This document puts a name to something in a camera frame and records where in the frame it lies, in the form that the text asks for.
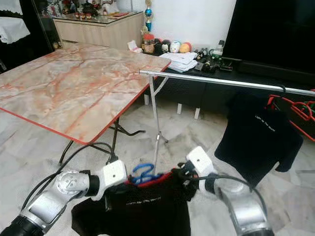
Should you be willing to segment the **red lidded jar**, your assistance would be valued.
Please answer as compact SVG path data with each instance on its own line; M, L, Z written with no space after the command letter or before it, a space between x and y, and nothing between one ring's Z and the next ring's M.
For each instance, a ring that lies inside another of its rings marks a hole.
M143 34L142 49L143 52L147 54L152 54L155 51L155 36L153 36L153 34Z

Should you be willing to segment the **silver metal clothes rack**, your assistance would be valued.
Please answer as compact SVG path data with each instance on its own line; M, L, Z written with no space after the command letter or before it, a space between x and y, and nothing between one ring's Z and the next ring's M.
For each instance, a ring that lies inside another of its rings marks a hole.
M160 130L160 126L159 126L159 116L158 116L158 111L157 111L157 106L156 106L156 94L160 92L161 88L166 84L168 79L173 78L173 79L180 79L180 80L186 80L186 81L211 83L214 85L263 89L263 90L276 91L276 92L282 91L279 86L260 85L256 83L214 79L210 77L187 76L187 75L182 75L182 74L155 72L152 70L140 70L139 73L148 76L149 95L151 97L153 116L156 123L155 151L153 153L153 156L154 156L153 164L155 164L155 166L158 165L158 153L159 153L160 141L163 140L165 143L167 142L167 140L164 139L162 132ZM299 88L286 88L286 93L298 94L300 96L315 97L315 91L303 90Z

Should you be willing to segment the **white lace cloth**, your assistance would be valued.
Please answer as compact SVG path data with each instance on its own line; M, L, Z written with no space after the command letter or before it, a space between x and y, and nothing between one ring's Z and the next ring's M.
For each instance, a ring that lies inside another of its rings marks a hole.
M21 18L0 17L0 41L12 44L30 34Z
M0 0L0 11L23 14L20 0Z

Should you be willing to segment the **black soundbar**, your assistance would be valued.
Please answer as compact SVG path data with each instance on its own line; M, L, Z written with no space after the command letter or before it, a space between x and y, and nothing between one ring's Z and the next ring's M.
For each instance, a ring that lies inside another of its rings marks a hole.
M286 73L298 73L298 74L308 74L315 76L315 70L302 70L302 69L292 69L290 67L279 66L274 64L261 63L258 61L243 60L238 65L238 71L244 73L256 73L258 71L267 72L286 72Z

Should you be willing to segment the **large black television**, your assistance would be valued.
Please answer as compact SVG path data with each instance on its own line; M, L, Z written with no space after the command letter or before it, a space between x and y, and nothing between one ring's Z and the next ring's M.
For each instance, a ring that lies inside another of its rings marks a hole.
M315 70L315 0L236 0L223 56Z

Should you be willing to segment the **black shirt red collar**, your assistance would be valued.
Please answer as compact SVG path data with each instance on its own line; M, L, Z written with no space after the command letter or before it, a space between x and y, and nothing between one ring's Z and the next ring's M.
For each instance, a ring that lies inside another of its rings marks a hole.
M71 227L79 236L191 236L188 203L195 187L180 170L155 180L129 180L108 189L101 200L84 200L71 211Z

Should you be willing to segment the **marble pattern folding table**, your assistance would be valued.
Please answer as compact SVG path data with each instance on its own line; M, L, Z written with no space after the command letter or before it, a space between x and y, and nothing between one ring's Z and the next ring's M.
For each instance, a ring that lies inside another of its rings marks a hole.
M79 144L113 129L122 155L120 118L149 88L141 71L164 71L171 61L87 43L63 47L0 74L0 109Z

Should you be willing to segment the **white ceramic figurine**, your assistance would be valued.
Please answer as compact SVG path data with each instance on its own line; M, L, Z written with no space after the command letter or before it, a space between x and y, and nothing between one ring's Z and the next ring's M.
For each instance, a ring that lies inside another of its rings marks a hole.
M120 12L117 0L101 0L101 8L104 15L111 15Z

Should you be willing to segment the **light wooden sideboard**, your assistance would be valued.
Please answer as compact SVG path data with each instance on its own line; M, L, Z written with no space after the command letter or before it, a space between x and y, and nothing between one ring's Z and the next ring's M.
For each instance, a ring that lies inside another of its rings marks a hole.
M118 19L95 16L85 20L66 14L52 20L63 42L89 43L119 50L129 50L128 43L131 41L135 41L139 48L142 42L140 29L144 22L140 13L130 13Z

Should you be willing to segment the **blue and gold trophy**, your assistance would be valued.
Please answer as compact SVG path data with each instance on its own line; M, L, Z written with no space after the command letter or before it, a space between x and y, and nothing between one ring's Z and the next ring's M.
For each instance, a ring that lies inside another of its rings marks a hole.
M145 14L145 26L150 32L152 30L152 18L153 18L153 10L151 9L153 0L145 0L146 9L144 11Z

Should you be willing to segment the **blue plastic hanger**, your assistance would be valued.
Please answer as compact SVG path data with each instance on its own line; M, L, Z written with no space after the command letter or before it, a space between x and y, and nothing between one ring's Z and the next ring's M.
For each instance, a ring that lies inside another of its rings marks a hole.
M155 175L155 164L142 163L133 168L132 172L140 171L138 176L131 176L130 182L133 184L142 184L158 179L161 175Z

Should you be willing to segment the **stack of white papers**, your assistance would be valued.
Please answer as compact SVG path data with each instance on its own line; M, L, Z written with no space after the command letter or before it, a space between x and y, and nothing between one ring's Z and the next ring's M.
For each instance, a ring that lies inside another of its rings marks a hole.
M167 66L169 69L177 72L185 72L194 68L198 62L195 60L197 53L164 53L159 57L171 60L171 63Z

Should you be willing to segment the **black display cabinet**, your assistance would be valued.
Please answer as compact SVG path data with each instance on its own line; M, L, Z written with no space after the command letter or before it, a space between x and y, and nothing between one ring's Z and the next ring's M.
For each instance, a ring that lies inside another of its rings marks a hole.
M21 18L30 32L12 44L0 41L0 73L54 51L35 3L36 0L20 0L23 14L0 11L0 17Z

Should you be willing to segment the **dark navy printed t-shirt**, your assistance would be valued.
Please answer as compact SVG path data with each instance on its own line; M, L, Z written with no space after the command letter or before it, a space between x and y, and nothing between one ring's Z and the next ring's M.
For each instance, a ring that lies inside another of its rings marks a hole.
M214 155L256 186L270 173L288 172L304 139L285 113L262 96L239 92L228 102L228 123Z

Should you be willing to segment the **black low TV cabinet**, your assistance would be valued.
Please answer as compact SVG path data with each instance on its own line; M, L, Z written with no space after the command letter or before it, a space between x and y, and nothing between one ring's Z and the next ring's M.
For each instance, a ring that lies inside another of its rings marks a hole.
M240 61L234 62L232 71L214 70L204 72L195 67L185 72L167 69L167 73L183 74L187 76L211 77L214 79L259 83L262 85L284 85L297 89L315 89L315 76L308 74L286 72L261 72L244 73L238 71ZM210 83L186 81L170 78L156 94L157 99L178 103L192 108L199 108L203 112L226 113L226 104L236 92L236 86L212 85Z

